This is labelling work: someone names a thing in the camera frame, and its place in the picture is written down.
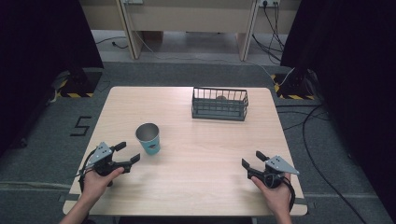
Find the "human hand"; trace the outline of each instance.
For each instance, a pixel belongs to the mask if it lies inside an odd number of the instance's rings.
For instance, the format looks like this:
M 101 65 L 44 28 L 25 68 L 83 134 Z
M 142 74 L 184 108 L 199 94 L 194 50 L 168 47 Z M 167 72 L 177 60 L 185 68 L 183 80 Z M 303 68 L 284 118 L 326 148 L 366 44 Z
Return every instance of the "human hand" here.
M 285 177 L 290 180 L 289 173 L 285 173 Z M 282 183 L 275 189 L 268 189 L 256 176 L 251 177 L 251 180 L 262 192 L 265 202 L 276 216 L 277 222 L 291 223 L 289 211 L 291 193 L 288 186 Z
M 107 185 L 117 176 L 122 174 L 123 167 L 111 172 L 109 175 L 101 176 L 96 171 L 91 170 L 85 174 L 84 190 L 82 191 L 81 198 L 96 203 L 99 198 L 105 193 Z

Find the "cup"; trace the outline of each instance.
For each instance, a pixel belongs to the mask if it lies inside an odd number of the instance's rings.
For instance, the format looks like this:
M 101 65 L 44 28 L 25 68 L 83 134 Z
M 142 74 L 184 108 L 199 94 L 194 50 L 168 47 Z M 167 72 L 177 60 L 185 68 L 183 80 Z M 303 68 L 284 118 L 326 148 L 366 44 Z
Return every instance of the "cup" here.
M 157 125 L 144 123 L 136 129 L 135 135 L 149 155 L 154 155 L 160 151 L 160 129 Z

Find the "metal wire basket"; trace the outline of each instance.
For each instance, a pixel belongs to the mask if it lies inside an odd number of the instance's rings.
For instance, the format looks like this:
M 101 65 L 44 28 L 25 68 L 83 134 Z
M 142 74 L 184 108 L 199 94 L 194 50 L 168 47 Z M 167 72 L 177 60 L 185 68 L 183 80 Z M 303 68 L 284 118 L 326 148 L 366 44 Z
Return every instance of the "metal wire basket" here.
M 248 109 L 246 90 L 194 87 L 193 119 L 227 119 L 244 121 Z

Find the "hand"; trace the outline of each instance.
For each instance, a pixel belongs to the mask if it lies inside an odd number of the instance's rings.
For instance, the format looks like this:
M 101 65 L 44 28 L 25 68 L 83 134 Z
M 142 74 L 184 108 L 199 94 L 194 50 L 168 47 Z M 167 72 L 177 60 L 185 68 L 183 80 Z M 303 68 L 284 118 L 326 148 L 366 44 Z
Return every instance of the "hand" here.
M 101 176 L 94 170 L 85 174 L 84 191 L 69 213 L 62 219 L 62 224 L 81 223 L 88 215 L 88 212 L 105 193 L 108 183 L 122 174 L 123 167 L 114 170 L 107 176 Z
M 285 173 L 285 177 L 290 180 L 289 173 Z M 291 223 L 289 211 L 290 190 L 288 186 L 282 183 L 275 189 L 268 189 L 256 176 L 251 177 L 251 180 L 262 192 L 265 202 L 276 216 L 277 222 Z
M 94 170 L 90 170 L 85 174 L 84 178 L 84 191 L 81 198 L 88 199 L 89 201 L 97 202 L 99 198 L 105 193 L 107 185 L 117 176 L 122 174 L 123 167 L 111 172 L 109 175 L 101 176 Z

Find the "hazard tape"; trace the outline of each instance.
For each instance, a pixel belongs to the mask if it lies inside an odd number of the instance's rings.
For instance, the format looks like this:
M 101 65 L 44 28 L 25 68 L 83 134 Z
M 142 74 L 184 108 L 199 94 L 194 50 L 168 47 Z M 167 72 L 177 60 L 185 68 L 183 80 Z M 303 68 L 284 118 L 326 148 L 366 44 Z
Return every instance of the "hazard tape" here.
M 281 99 L 291 99 L 291 100 L 314 100 L 314 96 L 310 93 L 303 94 L 285 94 L 282 92 L 282 86 L 279 86 L 280 83 L 276 82 L 276 75 L 271 75 L 272 80 L 275 82 L 275 92 L 276 96 Z
M 57 91 L 57 97 L 69 97 L 69 98 L 93 97 L 93 92 L 66 92 L 65 90 L 66 83 L 67 80 L 61 83 L 61 86 Z

